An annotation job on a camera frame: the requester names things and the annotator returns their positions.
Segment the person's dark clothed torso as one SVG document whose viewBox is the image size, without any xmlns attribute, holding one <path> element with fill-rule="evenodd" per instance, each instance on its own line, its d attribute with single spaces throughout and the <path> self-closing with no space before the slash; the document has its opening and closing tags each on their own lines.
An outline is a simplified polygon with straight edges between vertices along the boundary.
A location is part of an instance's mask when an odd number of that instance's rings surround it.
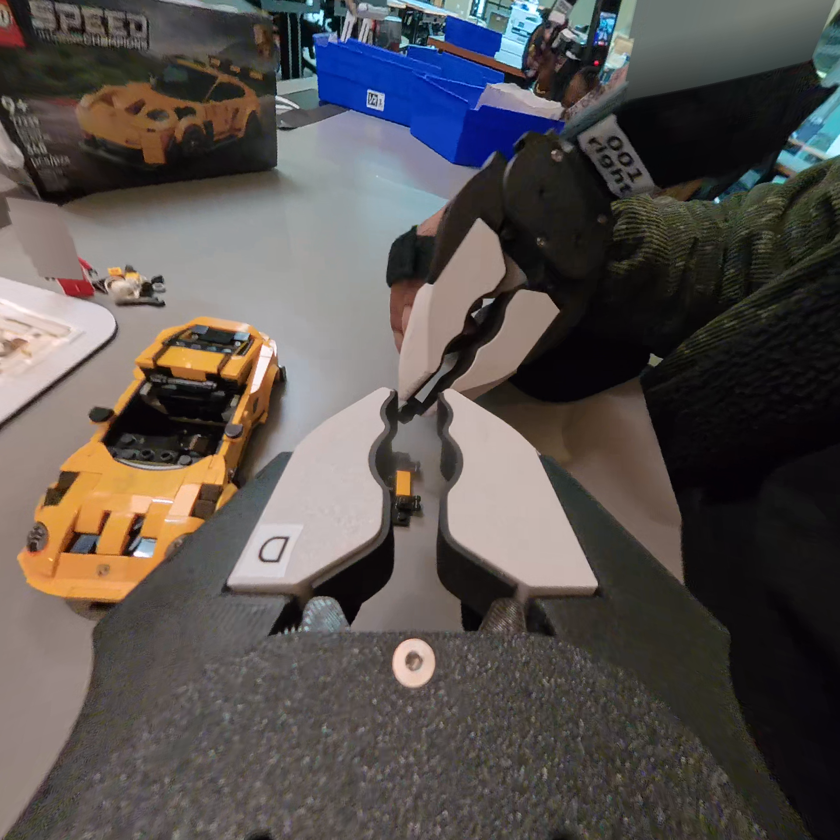
<svg viewBox="0 0 840 840">
<path fill-rule="evenodd" d="M 686 583 L 729 632 L 753 738 L 808 832 L 838 838 L 838 446 L 678 504 Z"/>
</svg>

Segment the black yellow lego plate assembly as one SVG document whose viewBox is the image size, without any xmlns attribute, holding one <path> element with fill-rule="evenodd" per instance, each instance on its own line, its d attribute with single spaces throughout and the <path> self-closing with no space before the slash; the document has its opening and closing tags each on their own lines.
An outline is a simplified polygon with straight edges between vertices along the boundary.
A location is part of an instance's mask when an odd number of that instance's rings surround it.
<svg viewBox="0 0 840 840">
<path fill-rule="evenodd" d="M 414 517 L 423 515 L 421 497 L 415 492 L 415 484 L 422 475 L 419 462 L 406 454 L 395 454 L 395 468 L 392 477 L 392 524 L 407 528 Z"/>
</svg>

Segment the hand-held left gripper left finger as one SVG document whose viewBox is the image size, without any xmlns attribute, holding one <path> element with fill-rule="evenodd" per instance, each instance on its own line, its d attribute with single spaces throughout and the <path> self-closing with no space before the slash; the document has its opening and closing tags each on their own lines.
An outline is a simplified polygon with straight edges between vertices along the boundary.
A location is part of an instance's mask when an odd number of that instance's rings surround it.
<svg viewBox="0 0 840 840">
<path fill-rule="evenodd" d="M 397 396 L 382 387 L 291 454 L 234 568 L 236 594 L 371 599 L 394 569 L 391 465 Z"/>
</svg>

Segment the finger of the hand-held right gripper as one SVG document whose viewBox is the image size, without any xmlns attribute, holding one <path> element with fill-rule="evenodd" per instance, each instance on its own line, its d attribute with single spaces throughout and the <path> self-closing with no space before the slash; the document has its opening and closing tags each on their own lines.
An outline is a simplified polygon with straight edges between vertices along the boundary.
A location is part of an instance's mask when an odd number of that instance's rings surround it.
<svg viewBox="0 0 840 840">
<path fill-rule="evenodd" d="M 401 402 L 413 399 L 436 375 L 474 304 L 489 298 L 506 273 L 497 234 L 477 219 L 434 283 L 415 295 L 400 351 Z"/>
<path fill-rule="evenodd" d="M 482 331 L 457 366 L 454 391 L 477 398 L 516 373 L 560 314 L 552 298 L 518 289 L 489 306 Z"/>
</svg>

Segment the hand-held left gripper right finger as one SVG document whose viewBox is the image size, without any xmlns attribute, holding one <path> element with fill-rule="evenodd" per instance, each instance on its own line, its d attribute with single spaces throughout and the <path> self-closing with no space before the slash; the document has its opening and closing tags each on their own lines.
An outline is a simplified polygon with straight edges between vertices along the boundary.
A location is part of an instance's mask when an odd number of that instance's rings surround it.
<svg viewBox="0 0 840 840">
<path fill-rule="evenodd" d="M 539 451 L 457 392 L 438 398 L 438 575 L 461 601 L 592 596 L 595 573 Z"/>
</svg>

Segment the white paper sheets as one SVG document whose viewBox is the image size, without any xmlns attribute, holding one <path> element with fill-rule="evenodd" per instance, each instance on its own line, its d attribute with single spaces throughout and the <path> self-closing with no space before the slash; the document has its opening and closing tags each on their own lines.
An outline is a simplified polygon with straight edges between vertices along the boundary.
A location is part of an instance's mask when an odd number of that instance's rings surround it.
<svg viewBox="0 0 840 840">
<path fill-rule="evenodd" d="M 480 93 L 475 109 L 489 107 L 511 112 L 531 114 L 550 121 L 564 119 L 562 103 L 538 96 L 531 89 L 510 82 L 487 84 Z"/>
</svg>

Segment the pile of small lego pieces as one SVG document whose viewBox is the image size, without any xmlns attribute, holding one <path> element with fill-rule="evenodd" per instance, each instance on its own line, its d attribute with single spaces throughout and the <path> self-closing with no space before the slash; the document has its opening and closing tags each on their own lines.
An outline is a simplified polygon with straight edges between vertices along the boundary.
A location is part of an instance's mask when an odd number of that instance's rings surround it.
<svg viewBox="0 0 840 840">
<path fill-rule="evenodd" d="M 108 297 L 117 306 L 165 307 L 165 279 L 163 276 L 147 277 L 131 266 L 112 267 L 105 275 L 86 269 L 94 290 Z"/>
</svg>

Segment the person's right forearm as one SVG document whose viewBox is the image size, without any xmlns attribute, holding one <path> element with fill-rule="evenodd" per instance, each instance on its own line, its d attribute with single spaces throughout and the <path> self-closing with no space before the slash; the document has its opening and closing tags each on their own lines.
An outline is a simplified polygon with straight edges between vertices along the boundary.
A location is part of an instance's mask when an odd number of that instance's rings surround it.
<svg viewBox="0 0 840 840">
<path fill-rule="evenodd" d="M 838 444 L 839 163 L 719 203 L 615 202 L 604 325 L 642 375 L 675 487 Z"/>
</svg>

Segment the yellow lego car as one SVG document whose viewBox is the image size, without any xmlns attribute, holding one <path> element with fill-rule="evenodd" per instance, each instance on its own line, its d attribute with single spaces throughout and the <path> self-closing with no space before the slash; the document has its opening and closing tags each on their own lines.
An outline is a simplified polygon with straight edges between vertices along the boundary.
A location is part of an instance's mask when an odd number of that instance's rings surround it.
<svg viewBox="0 0 840 840">
<path fill-rule="evenodd" d="M 244 322 L 195 318 L 135 360 L 91 439 L 45 490 L 17 560 L 66 601 L 121 602 L 238 490 L 249 440 L 285 382 L 277 343 Z"/>
</svg>

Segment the person's right hand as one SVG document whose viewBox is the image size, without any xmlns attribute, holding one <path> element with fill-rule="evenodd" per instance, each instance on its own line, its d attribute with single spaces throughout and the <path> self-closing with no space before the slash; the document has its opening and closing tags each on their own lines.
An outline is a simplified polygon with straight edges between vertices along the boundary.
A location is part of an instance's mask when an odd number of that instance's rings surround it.
<svg viewBox="0 0 840 840">
<path fill-rule="evenodd" d="M 391 329 L 397 351 L 402 349 L 415 297 L 427 282 L 438 228 L 447 211 L 448 205 L 444 205 L 433 216 L 398 236 L 390 248 L 385 281 L 390 290 Z"/>
</svg>

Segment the red lego minifigure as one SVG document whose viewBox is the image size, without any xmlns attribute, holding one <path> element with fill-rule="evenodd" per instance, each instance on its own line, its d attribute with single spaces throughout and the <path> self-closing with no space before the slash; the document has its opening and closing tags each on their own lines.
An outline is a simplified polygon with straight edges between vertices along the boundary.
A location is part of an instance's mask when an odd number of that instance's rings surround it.
<svg viewBox="0 0 840 840">
<path fill-rule="evenodd" d="M 64 294 L 73 298 L 93 298 L 97 290 L 94 280 L 98 279 L 95 269 L 83 258 L 79 257 L 80 278 L 55 278 L 56 283 Z"/>
</svg>

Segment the lego set box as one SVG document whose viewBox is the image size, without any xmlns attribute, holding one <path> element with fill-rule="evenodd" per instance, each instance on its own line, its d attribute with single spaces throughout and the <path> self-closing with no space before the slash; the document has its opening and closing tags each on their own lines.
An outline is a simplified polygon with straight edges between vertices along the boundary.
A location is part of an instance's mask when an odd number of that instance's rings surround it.
<svg viewBox="0 0 840 840">
<path fill-rule="evenodd" d="M 2 176 L 63 204 L 272 170 L 277 46 L 251 2 L 2 1 Z"/>
</svg>

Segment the labelled blue storage bin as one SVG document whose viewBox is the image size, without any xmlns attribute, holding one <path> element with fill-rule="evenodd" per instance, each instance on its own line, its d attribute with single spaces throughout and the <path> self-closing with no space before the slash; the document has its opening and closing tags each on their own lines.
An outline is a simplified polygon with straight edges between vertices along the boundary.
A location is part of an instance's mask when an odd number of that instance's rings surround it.
<svg viewBox="0 0 840 840">
<path fill-rule="evenodd" d="M 318 100 L 409 127 L 420 77 L 451 79 L 436 63 L 408 58 L 355 39 L 314 37 Z"/>
</svg>

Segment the lego sticker sheet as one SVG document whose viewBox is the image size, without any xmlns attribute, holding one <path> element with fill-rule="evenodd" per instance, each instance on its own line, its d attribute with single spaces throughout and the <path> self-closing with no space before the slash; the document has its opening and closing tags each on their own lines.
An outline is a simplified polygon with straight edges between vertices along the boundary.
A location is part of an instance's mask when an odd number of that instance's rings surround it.
<svg viewBox="0 0 840 840">
<path fill-rule="evenodd" d="M 1 300 L 1 383 L 21 379 L 84 331 Z"/>
</svg>

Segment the white stand base board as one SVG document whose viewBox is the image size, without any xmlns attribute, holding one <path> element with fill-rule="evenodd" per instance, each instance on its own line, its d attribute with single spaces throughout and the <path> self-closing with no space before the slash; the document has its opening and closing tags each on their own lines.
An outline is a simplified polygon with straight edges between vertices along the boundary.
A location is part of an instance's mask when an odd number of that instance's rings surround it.
<svg viewBox="0 0 840 840">
<path fill-rule="evenodd" d="M 1 279 L 2 299 L 84 331 L 21 379 L 1 383 L 1 424 L 5 424 L 109 343 L 117 332 L 117 323 L 111 312 L 98 304 L 5 277 Z"/>
</svg>

